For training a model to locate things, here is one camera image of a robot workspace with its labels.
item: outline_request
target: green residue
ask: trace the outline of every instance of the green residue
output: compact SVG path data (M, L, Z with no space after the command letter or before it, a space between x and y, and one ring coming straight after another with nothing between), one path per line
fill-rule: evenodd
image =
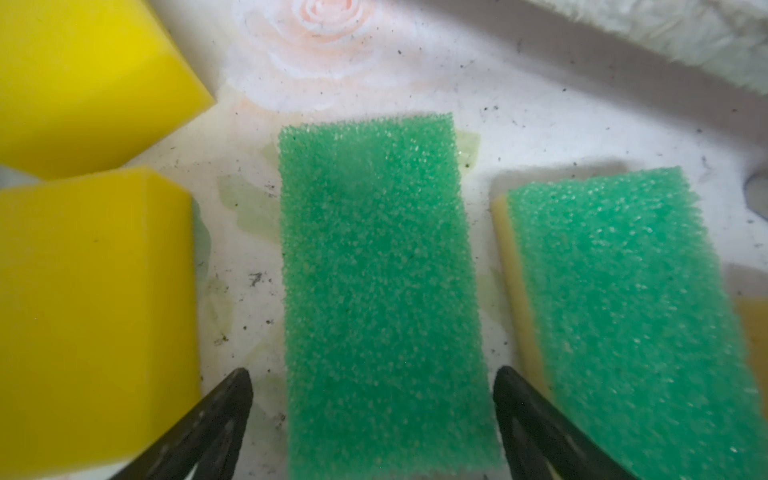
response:
M259 153L264 157L264 160L275 167L275 169L280 167L280 153L277 151L277 146L275 144L264 145L264 147L259 150Z
M253 381L253 406L247 431L251 440L269 447L283 461L288 453L285 430L286 380L278 375L265 375Z
M280 201L275 194L268 194L240 175L223 175L217 183L221 203L237 214L237 226L243 232L280 242Z
M217 277L208 279L202 299L202 314L207 322L216 327L226 340L234 320L233 303L229 286Z
M480 134L473 131L456 131L456 160L458 171L467 173L478 163L480 151Z
M194 266L198 292L208 277L208 260L210 259L210 233L203 223L200 205L192 199L192 233L194 235Z
M478 302L480 310L494 322L502 326L509 338L514 338L512 317L507 302L504 276L502 272L491 268L487 273L477 275Z

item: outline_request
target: yellow sponge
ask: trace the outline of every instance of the yellow sponge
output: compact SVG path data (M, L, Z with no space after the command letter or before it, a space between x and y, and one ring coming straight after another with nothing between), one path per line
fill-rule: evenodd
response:
M0 190L0 478L138 453L199 399L190 195L148 168Z
M119 167L213 103L142 0L0 0L0 163Z
M749 346L746 361L763 397L763 417L768 419L768 298L739 297L735 304Z

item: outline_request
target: porous green surface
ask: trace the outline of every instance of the porous green surface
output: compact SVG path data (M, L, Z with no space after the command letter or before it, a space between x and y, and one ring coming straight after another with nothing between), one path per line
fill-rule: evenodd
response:
M501 461L450 116L280 134L289 475Z
M639 478L768 478L738 319L682 171L508 194L555 403Z

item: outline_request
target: white fluffy cloth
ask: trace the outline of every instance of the white fluffy cloth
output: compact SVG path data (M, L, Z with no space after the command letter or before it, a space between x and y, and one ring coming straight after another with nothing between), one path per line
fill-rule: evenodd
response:
M768 93L768 0L529 0Z

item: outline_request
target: yellow foam layer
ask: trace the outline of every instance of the yellow foam layer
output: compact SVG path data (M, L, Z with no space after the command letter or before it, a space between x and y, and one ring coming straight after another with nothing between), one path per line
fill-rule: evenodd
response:
M122 165L213 103L142 0L0 0L0 163Z
M536 340L531 301L525 291L523 266L505 195L501 195L491 202L491 216L496 231L499 254L502 258L502 269L504 270L504 280L512 310L512 321L515 325L515 335L518 337L522 374L542 395L551 399L551 389L545 375L544 359Z
M189 193L148 168L0 190L0 478L135 455L199 399Z
M768 299L736 298L734 303L749 346L746 360L763 397L763 417L768 419Z

